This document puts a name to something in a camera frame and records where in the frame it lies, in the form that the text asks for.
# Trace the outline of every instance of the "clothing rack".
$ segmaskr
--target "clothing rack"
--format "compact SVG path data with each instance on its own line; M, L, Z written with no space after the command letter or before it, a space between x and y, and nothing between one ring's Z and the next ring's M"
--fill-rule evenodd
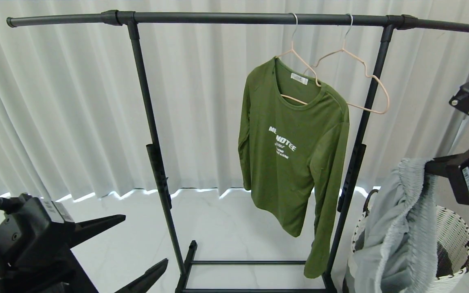
M324 14L296 14L298 24L311 25L340 25L351 24L350 15L324 15ZM380 26L383 27L379 51L374 75L378 78L383 71L383 65L387 55L388 45L392 39L394 30L407 30L411 28L433 28L436 30L469 32L469 24L456 22L440 22L436 20L418 19L411 15L353 15L353 26ZM182 258L180 245L177 239L177 232L171 216L171 197L169 195L166 173L162 162L162 153L158 141L158 133L155 125L153 106L146 78L145 63L142 58L140 38L138 35L139 23L181 23L181 24L296 24L296 18L290 13L162 13L162 12L135 12L135 11L105 11L95 14L80 15L49 15L39 17L7 18L7 24L11 27L36 26L43 24L82 24L82 23L105 23L114 26L126 25L131 39L134 52L138 81L142 91L142 98L145 104L149 131L151 132L152 143L147 145L149 161L157 185L162 209L166 217L166 223L171 236L171 242L175 250L177 263L180 269L180 280L175 289L176 293L209 293L209 292L317 292L336 293L331 271L334 265L335 255L338 251L341 235L345 225L348 208L352 200L353 191L357 182L363 155L366 145L363 144L363 137L370 117L370 112L363 111L361 121L357 130L352 156L346 173L343 190L338 202L338 211L341 213L335 231L335 237L331 246L327 269L322 275L325 289L191 289L187 288L187 282L191 268L194 265L304 265L305 261L204 261L194 260L197 251L197 242L191 241L186 259ZM377 90L377 82L371 79L370 86L365 101L365 108L372 108Z

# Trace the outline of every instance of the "clothes hanger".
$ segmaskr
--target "clothes hanger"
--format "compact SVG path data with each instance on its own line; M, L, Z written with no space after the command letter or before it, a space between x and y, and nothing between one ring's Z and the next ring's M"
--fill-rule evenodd
M341 47L340 50L337 50L335 52L330 52L329 54L321 57L320 59L318 59L318 62L316 62L316 65L314 65L313 67L316 68L318 67L318 65L320 64L320 61L328 56L331 56L331 55L334 55L338 52L345 52L346 54L350 55L350 57L356 59L357 61L359 61L361 64L363 64L363 66L365 67L365 76L368 77L368 78L373 78L377 81L378 85L381 87L381 89L383 89L383 92L385 93L385 96L387 96L387 106L385 108L385 111L383 112L379 112L379 111L374 111L372 109L367 109L367 108L364 108L364 107L361 107L361 106L358 106L358 105L354 105L354 104L350 104L350 103L347 103L349 106L353 106L353 107L356 107L356 108L359 108L359 109L362 109L362 110L365 110L365 111L368 111L368 112L372 112L372 113L376 113L376 114L384 114L384 113L387 113L388 109L390 108L390 96L388 95L388 92L387 92L387 89L385 89L385 86L383 85L383 82L381 82L381 80L379 80L379 78L375 75L368 75L367 74L367 66L366 66L366 62L363 61L361 58L357 57L356 55L352 54L351 52L347 51L345 49L345 41L346 41L346 36L348 35L348 32L350 32L350 30L352 29L352 25L354 24L354 17L351 15L351 14L348 14L350 15L350 28L348 28L348 31L346 31L346 34L345 34L345 37L343 38L343 46Z
M303 60L303 58L301 58L301 57L298 55L298 53L294 50L294 34L296 33L296 30L298 29L298 16L296 16L295 13L291 13L291 14L294 15L294 18L296 19L296 27L294 28L294 32L292 33L292 37L291 37L291 49L288 50L287 52L284 52L284 53L282 53L282 54L276 56L276 58L279 58L279 57L281 57L281 56L287 55L287 54L289 54L290 52L293 53L296 57L298 57L298 58L300 59L300 61L301 61L305 66L307 66L308 69L311 69L311 72L314 73L314 78L315 78L316 85L317 85L318 87L321 87L322 85L320 85L320 83L318 82L318 75L316 74L316 72L314 71L314 69L312 69L312 67L309 66L308 63L305 62L305 60ZM300 101L300 100L298 100L297 98L293 98L292 96L288 96L288 95L284 95L284 94L282 94L281 96L284 97L284 98L290 98L291 100L296 101L296 102L298 102L298 103L300 103L300 104L307 105L306 102Z

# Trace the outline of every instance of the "long-sleeve shirt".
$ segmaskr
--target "long-sleeve shirt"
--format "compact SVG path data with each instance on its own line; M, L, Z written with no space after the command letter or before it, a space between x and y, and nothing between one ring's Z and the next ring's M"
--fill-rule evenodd
M314 188L307 278L317 278L327 266L349 125L345 100L319 83L276 57L255 68L245 84L238 140L244 188L251 190L255 206L271 212L294 237L301 233Z

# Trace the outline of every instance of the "white floor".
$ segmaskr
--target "white floor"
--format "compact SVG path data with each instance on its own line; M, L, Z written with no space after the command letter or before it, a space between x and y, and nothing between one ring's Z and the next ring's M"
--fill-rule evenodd
M357 217L364 198L356 193L350 214ZM125 214L126 221L72 249L99 292L113 293L146 269L169 258L166 273L150 293L174 292L179 271L158 195L141 191L118 200L90 198L64 202L76 221ZM293 238L273 216L258 210L249 193L235 190L219 199L215 190L180 191L173 199L173 219L185 257L190 241L199 247L197 260L305 260L313 239L312 204L307 211L303 233ZM333 276L341 287L344 254L355 219L342 239ZM303 266L202 266L191 271L188 288L322 288L321 278L303 277ZM469 273L454 293L469 293Z

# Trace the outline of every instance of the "shirt sleeve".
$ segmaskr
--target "shirt sleeve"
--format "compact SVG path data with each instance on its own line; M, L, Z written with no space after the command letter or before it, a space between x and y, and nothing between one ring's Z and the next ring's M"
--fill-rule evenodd
M238 155L240 167L242 167L243 187L251 189L251 162L249 157L249 116L251 112L251 100L249 86L245 84L242 102L242 117L240 118L240 135L238 136Z
M322 136L309 164L316 206L314 242L304 269L307 278L319 277L327 267L347 139L348 122L335 125Z

